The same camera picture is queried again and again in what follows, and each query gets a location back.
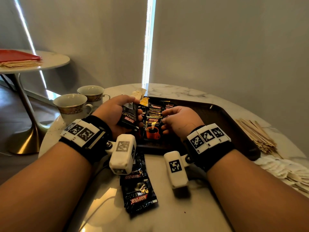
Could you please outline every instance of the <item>bundle of wooden stirrers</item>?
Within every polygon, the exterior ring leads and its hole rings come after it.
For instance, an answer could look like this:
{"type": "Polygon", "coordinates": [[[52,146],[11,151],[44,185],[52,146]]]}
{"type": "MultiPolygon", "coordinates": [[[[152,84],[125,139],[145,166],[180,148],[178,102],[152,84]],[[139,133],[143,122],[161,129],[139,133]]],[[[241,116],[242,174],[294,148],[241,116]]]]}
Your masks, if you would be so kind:
{"type": "Polygon", "coordinates": [[[258,122],[244,119],[236,120],[236,122],[262,152],[275,156],[278,155],[277,144],[268,136],[258,122]]]}
{"type": "Polygon", "coordinates": [[[41,65],[42,63],[36,60],[9,61],[9,62],[0,63],[0,66],[7,67],[7,68],[35,67],[35,66],[41,66],[41,65]]]}

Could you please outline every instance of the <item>gold table base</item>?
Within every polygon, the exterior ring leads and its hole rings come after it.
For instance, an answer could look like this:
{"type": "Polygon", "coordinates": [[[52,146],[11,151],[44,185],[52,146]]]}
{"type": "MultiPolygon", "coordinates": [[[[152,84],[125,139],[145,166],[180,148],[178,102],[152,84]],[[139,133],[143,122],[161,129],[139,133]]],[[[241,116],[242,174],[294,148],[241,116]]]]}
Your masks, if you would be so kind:
{"type": "Polygon", "coordinates": [[[20,73],[6,74],[13,82],[15,89],[25,107],[32,122],[31,128],[26,131],[14,133],[8,140],[7,145],[10,152],[14,154],[34,154],[40,151],[41,143],[49,126],[39,123],[34,116],[33,108],[20,83],[20,73]]]}

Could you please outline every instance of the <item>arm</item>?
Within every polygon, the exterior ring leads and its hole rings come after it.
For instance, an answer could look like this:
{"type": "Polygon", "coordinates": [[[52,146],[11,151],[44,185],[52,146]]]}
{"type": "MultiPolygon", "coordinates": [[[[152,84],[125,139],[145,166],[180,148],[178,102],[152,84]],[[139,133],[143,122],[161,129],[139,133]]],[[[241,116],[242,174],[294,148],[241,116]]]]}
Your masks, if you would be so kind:
{"type": "MultiPolygon", "coordinates": [[[[117,122],[121,105],[133,101],[139,102],[120,95],[93,113],[108,124],[114,139],[129,131],[117,122]]],[[[68,145],[58,142],[0,186],[0,231],[61,231],[90,175],[90,163],[68,145]]]]}
{"type": "MultiPolygon", "coordinates": [[[[184,140],[203,125],[187,107],[163,112],[164,134],[184,140]]],[[[309,199],[248,160],[237,150],[207,171],[208,180],[235,231],[307,231],[309,199]]]]}

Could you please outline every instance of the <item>strip of light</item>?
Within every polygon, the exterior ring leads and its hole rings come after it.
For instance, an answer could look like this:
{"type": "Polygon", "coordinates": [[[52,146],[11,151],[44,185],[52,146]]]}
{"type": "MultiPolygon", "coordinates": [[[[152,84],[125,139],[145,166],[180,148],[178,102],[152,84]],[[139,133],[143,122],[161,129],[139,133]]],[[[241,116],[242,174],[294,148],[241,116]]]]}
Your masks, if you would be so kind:
{"type": "Polygon", "coordinates": [[[155,22],[155,3],[156,0],[147,1],[147,18],[146,18],[146,32],[145,32],[145,49],[144,49],[144,62],[142,74],[142,87],[146,88],[149,83],[151,51],[152,51],[152,36],[155,22]]]}
{"type": "MultiPolygon", "coordinates": [[[[33,41],[32,41],[32,38],[30,36],[30,33],[29,33],[29,30],[28,30],[28,27],[27,27],[27,24],[26,24],[26,20],[25,20],[25,17],[23,16],[23,12],[21,10],[21,6],[19,4],[19,0],[14,0],[15,2],[15,6],[16,6],[16,9],[18,11],[18,14],[19,14],[19,18],[21,20],[21,23],[23,24],[23,29],[25,30],[25,33],[27,35],[27,38],[28,38],[28,42],[29,42],[29,45],[30,45],[30,48],[32,50],[32,53],[34,55],[37,55],[36,53],[36,49],[34,48],[34,44],[33,44],[33,41]]],[[[45,82],[45,78],[44,78],[44,75],[43,75],[43,72],[40,70],[40,75],[41,75],[41,79],[43,81],[43,84],[44,84],[44,87],[46,89],[46,92],[47,92],[47,96],[48,96],[48,99],[49,100],[54,100],[56,97],[59,97],[60,95],[59,94],[56,94],[50,90],[47,89],[47,86],[46,86],[46,82],[45,82]]]]}

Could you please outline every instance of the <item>person's left hand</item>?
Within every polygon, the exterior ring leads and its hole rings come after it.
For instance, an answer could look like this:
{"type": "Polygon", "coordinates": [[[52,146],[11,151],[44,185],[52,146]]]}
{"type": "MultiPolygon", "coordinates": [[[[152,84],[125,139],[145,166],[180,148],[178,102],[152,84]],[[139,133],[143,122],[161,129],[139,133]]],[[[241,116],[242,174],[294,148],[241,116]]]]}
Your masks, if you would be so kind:
{"type": "MultiPolygon", "coordinates": [[[[116,140],[120,134],[124,134],[124,133],[131,131],[130,129],[126,129],[124,127],[117,125],[118,121],[120,120],[121,114],[122,114],[122,105],[126,103],[131,103],[131,102],[139,104],[140,101],[137,100],[135,97],[130,97],[128,95],[119,95],[119,96],[113,97],[112,99],[104,102],[92,114],[100,118],[110,127],[114,140],[116,140]]],[[[142,116],[140,116],[140,114],[143,111],[141,109],[138,109],[137,112],[139,114],[138,120],[141,121],[142,116]]]]}

